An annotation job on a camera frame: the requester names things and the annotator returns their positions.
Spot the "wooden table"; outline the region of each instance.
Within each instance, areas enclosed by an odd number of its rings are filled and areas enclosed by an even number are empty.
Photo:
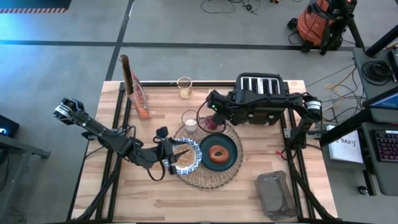
[[[303,81],[288,83],[291,93],[305,92]],[[96,119],[108,128],[112,126],[119,84],[120,82],[104,82],[101,92]],[[193,96],[184,100],[178,96],[176,87],[145,87],[152,118],[141,121],[132,109],[129,124],[137,127],[137,138],[145,143],[144,147],[151,147],[154,145],[152,138],[157,128],[167,126],[169,136],[173,136],[182,125],[182,113],[186,110],[197,110],[213,89],[226,94],[231,88],[194,87]],[[119,125],[123,119],[123,107]],[[200,114],[211,114],[211,111],[206,108]],[[300,116],[296,114],[295,118],[299,122]],[[235,129],[243,144],[243,164],[233,181],[217,190],[194,189],[171,175],[166,175],[163,181],[154,182],[150,180],[145,169],[123,161],[114,222],[270,222],[262,213],[254,181],[260,174],[284,170],[291,188],[288,165],[275,154],[284,148],[280,123],[273,126],[240,125]],[[308,140],[308,143],[318,146],[315,140]],[[97,142],[92,142],[88,146],[88,152],[98,147],[100,145]],[[308,147],[303,150],[303,157],[312,192],[328,212],[337,217],[322,152]],[[104,149],[92,154],[85,161],[72,218],[81,215],[98,193],[105,158]],[[152,168],[152,173],[155,178],[160,177],[159,164]],[[110,191],[106,196],[103,215],[108,211],[109,195]],[[303,212],[307,214],[305,197],[301,190],[300,198]]]

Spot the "floor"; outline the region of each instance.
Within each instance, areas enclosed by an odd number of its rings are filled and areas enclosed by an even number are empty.
[[[56,120],[54,108],[63,97],[77,98],[94,116],[103,81],[122,80],[115,60],[119,54],[130,57],[141,80],[176,80],[181,76],[234,80],[242,72],[263,72],[279,73],[286,80],[305,80],[309,85],[353,64],[353,45],[348,42],[343,43],[345,48],[323,57],[316,50],[308,54],[289,50],[287,36],[291,31],[286,23],[302,12],[309,0],[281,0],[279,4],[260,1],[257,16],[239,4],[231,14],[207,14],[200,9],[201,0],[79,0],[72,1],[64,14],[0,14],[0,95],[6,96],[0,98],[0,113],[21,124],[19,140],[52,151],[49,160],[35,158],[31,162],[19,189],[15,207],[28,223],[66,219],[87,145],[80,136],[83,130]],[[223,0],[204,7],[231,9]],[[393,0],[362,0],[354,14],[367,46],[398,21]],[[349,32],[344,38],[352,40]],[[300,40],[292,36],[291,41]],[[192,43],[221,45],[189,45]],[[254,49],[244,49],[247,45]],[[332,99],[324,86],[338,83],[352,69],[307,90],[322,100]],[[360,85],[357,73],[354,79]],[[344,84],[355,89],[351,79]],[[358,89],[356,94],[361,95],[361,87]],[[339,91],[349,92],[343,88]],[[335,113],[353,104],[354,100],[345,100]],[[338,120],[349,118],[352,112],[343,113]],[[324,117],[332,118],[331,111]],[[376,197],[360,196],[356,186],[364,184],[361,168],[342,166],[329,160],[327,151],[324,153],[340,218],[396,222],[398,198],[380,193]]]

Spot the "clear glass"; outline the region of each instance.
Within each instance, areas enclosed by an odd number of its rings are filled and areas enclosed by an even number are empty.
[[[197,112],[194,110],[187,110],[181,116],[182,123],[187,132],[192,133],[198,129]]]
[[[180,89],[180,96],[188,99],[192,96],[192,80],[189,77],[181,77],[177,80],[177,86]]]

